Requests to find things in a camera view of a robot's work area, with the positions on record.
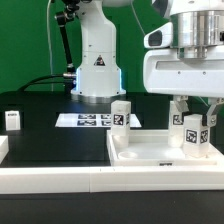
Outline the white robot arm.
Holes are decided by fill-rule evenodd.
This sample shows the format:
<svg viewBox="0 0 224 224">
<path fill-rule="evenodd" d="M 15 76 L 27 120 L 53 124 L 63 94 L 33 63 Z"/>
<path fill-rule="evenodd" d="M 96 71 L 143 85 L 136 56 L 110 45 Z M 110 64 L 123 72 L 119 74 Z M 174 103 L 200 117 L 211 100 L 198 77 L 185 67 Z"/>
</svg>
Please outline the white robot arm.
<svg viewBox="0 0 224 224">
<path fill-rule="evenodd" d="M 91 100 L 122 94 L 116 28 L 103 9 L 128 6 L 134 0 L 62 1 L 65 18 L 77 17 L 82 31 L 82 63 L 72 94 Z M 145 89 L 208 98 L 210 108 L 202 124 L 214 126 L 224 104 L 224 0 L 151 0 L 151 4 L 169 21 L 144 36 Z"/>
</svg>

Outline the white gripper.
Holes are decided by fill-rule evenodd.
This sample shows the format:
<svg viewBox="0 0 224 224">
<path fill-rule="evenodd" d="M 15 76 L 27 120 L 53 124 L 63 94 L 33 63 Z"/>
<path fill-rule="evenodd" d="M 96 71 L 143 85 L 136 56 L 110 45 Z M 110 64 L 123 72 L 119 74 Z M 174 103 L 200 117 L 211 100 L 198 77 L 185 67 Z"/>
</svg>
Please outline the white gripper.
<svg viewBox="0 0 224 224">
<path fill-rule="evenodd" d="M 212 97 L 208 99 L 206 123 L 214 127 L 224 106 L 224 46 L 209 48 L 205 59 L 178 59 L 173 49 L 148 51 L 143 62 L 143 83 L 150 93 L 175 95 L 173 115 L 189 113 L 187 96 Z"/>
</svg>

